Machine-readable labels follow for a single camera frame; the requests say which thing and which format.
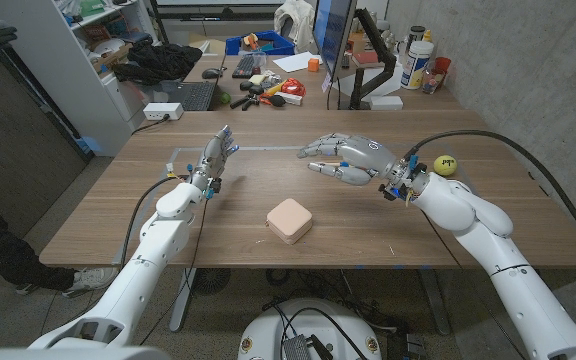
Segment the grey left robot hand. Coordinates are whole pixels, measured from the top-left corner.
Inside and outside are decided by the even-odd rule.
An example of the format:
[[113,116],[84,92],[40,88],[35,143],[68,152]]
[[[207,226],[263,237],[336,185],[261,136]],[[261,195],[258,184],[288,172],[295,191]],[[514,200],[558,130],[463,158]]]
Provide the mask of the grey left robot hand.
[[225,125],[202,150],[190,176],[190,183],[201,191],[206,191],[209,182],[222,175],[228,157],[239,150],[238,145],[233,145],[234,139],[231,135],[230,127]]

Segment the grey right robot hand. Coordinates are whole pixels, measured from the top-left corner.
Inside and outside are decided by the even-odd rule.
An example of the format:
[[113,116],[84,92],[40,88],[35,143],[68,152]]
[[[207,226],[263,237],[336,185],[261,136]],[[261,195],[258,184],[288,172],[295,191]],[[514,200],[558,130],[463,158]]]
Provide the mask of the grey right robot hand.
[[427,175],[412,177],[406,160],[398,160],[388,148],[362,135],[328,134],[297,154],[298,158],[315,156],[341,157],[339,163],[311,162],[308,168],[350,185],[366,185],[375,177],[386,179],[388,184],[381,191],[388,199],[406,198],[409,193],[419,196],[429,183]]

